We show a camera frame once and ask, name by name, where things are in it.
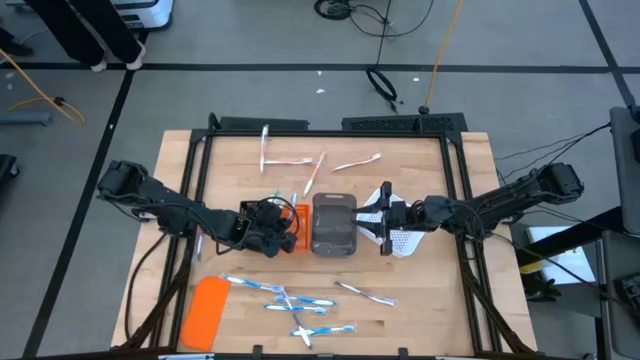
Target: wooden table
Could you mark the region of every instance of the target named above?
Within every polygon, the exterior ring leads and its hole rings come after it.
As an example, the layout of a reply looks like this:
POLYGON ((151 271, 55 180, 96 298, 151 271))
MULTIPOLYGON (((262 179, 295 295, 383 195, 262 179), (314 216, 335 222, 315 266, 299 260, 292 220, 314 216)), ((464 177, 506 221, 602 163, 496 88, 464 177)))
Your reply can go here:
MULTIPOLYGON (((167 131, 156 164, 155 177, 174 190, 180 187, 189 131, 167 131)), ((474 195, 498 186, 488 136, 464 133, 464 150, 474 195)), ((311 202, 317 192, 351 193, 362 206, 384 180, 393 183, 394 193, 409 202, 427 195, 446 195, 442 155, 438 140, 417 138, 326 138, 272 137, 267 158, 314 157, 327 151, 311 194, 299 202, 311 202), (381 161, 331 173, 330 169, 382 153, 381 161)), ((302 194, 313 166, 267 166, 258 168, 260 141, 253 137, 216 137, 207 175, 204 201, 209 207, 237 209, 241 200, 261 199, 280 189, 302 194)), ((453 147, 452 167, 459 179, 453 147)), ((195 192, 194 174, 190 196, 195 192)), ((457 181, 458 194, 461 185, 457 181)), ((508 235, 506 228, 497 229, 508 235)), ((155 223, 143 224, 132 260, 132 269, 157 240, 155 223)), ((142 266, 136 279, 131 309, 135 329, 155 304, 162 276, 165 242, 142 266)), ((406 347, 411 355, 473 355, 469 336, 458 255, 452 235, 436 231, 426 234, 409 257, 381 257, 379 248, 358 235, 358 250, 347 259, 318 258, 312 253, 286 254, 273 259, 250 251, 233 251, 216 256, 214 242, 206 239, 202 262, 194 260, 187 306, 193 286, 206 276, 221 273, 258 282, 284 285, 292 295, 324 296, 339 306, 326 316, 301 315, 307 327, 355 322, 357 332, 314 337, 314 352, 336 354, 397 354, 406 347), (396 307, 380 305, 333 285, 342 280, 373 293, 397 299, 396 307)), ((504 240, 485 241, 485 258, 496 307, 525 344, 536 348, 514 250, 504 240)), ((248 353, 253 345, 265 353, 309 353, 299 338, 288 335, 293 320, 287 313, 262 308, 273 294, 233 286, 212 348, 218 353, 248 353)), ((124 342, 124 298, 112 343, 124 342)), ((484 349, 489 349, 484 312, 479 303, 479 321, 484 332, 484 349)), ((165 314, 164 341, 168 338, 173 305, 165 314)))

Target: toothbrush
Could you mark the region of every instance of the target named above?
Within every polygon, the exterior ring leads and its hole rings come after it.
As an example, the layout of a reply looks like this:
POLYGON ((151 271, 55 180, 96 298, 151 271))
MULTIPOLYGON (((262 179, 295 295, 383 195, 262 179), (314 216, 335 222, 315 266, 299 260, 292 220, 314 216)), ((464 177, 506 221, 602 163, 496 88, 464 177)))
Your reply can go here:
POLYGON ((320 164, 322 164, 322 161, 324 160, 324 157, 327 155, 326 151, 323 151, 322 154, 320 154, 320 160, 318 160, 318 164, 316 165, 316 168, 313 170, 313 173, 311 173, 311 178, 309 179, 309 182, 307 183, 307 186, 304 187, 304 193, 302 194, 302 197, 307 197, 307 194, 309 194, 309 190, 311 190, 311 185, 313 185, 313 181, 316 179, 316 176, 318 175, 318 169, 320 169, 320 164))
MULTIPOLYGON (((345 326, 341 326, 341 327, 315 328, 315 329, 307 330, 307 335, 314 336, 314 335, 330 334, 330 333, 341 332, 341 331, 353 332, 353 331, 356 331, 356 327, 353 326, 353 325, 345 325, 345 326)), ((291 330, 289 332, 289 335, 291 335, 291 336, 300 336, 300 331, 299 330, 291 330)))
MULTIPOLYGON (((314 305, 321 305, 321 306, 337 306, 338 305, 338 303, 333 300, 312 299, 312 298, 305 298, 305 297, 299 297, 299 296, 289 296, 289 299, 295 300, 297 302, 306 303, 306 304, 314 304, 314 305)), ((275 302, 284 302, 284 296, 276 295, 275 302)))
MULTIPOLYGON (((293 306, 291 306, 291 301, 289 301, 289 295, 287 295, 287 291, 284 289, 284 287, 282 288, 282 296, 284 296, 284 301, 287 302, 287 305, 289 305, 290 308, 293 308, 293 306)), ((309 335, 307 335, 307 330, 305 330, 305 328, 302 326, 302 323, 298 318, 298 314, 295 311, 292 311, 291 315, 293 315, 293 321, 295 321, 296 325, 298 325, 298 331, 300 331, 302 341, 304 341, 304 344, 307 345, 309 350, 313 349, 311 339, 309 338, 309 335)))
POLYGON ((366 296, 369 299, 371 299, 371 300, 373 300, 375 302, 378 302, 380 304, 385 304, 385 305, 389 305, 389 306, 395 306, 396 305, 396 301, 394 299, 389 299, 389 298, 384 298, 384 297, 376 296, 376 295, 373 295, 373 294, 369 294, 369 293, 366 293, 366 292, 364 292, 364 291, 362 291, 360 289, 356 289, 351 285, 347 285, 345 283, 341 283, 340 281, 336 281, 334 284, 336 284, 338 286, 342 286, 343 288, 345 288, 347 290, 351 290, 351 291, 353 291, 355 293, 358 293, 358 294, 360 294, 362 296, 366 296))
POLYGON ((364 161, 358 161, 355 163, 351 163, 351 164, 345 164, 342 166, 338 166, 337 168, 334 168, 333 170, 331 170, 331 172, 334 171, 338 171, 338 170, 342 170, 342 169, 346 169, 346 168, 350 168, 352 166, 356 166, 356 165, 364 165, 364 164, 368 164, 370 162, 374 162, 376 160, 380 160, 382 159, 382 154, 378 153, 378 154, 373 154, 373 156, 371 156, 369 159, 364 160, 364 161))
POLYGON ((245 279, 240 279, 234 276, 229 276, 229 275, 222 275, 220 276, 221 278, 232 282, 234 284, 238 284, 238 285, 244 285, 244 286, 248 286, 248 287, 252 287, 254 289, 260 289, 260 290, 269 290, 275 293, 280 293, 282 292, 282 286, 272 286, 272 285, 265 285, 265 284, 259 284, 259 283, 255 283, 253 281, 249 281, 249 280, 245 280, 245 279))
POLYGON ((267 136, 269 135, 269 125, 262 128, 262 136, 260 137, 260 174, 264 173, 264 158, 267 148, 267 136))
POLYGON ((301 311, 301 310, 311 310, 319 315, 326 315, 327 309, 319 306, 287 306, 287 305, 276 305, 276 304, 264 304, 264 308, 267 310, 280 310, 280 311, 301 311))

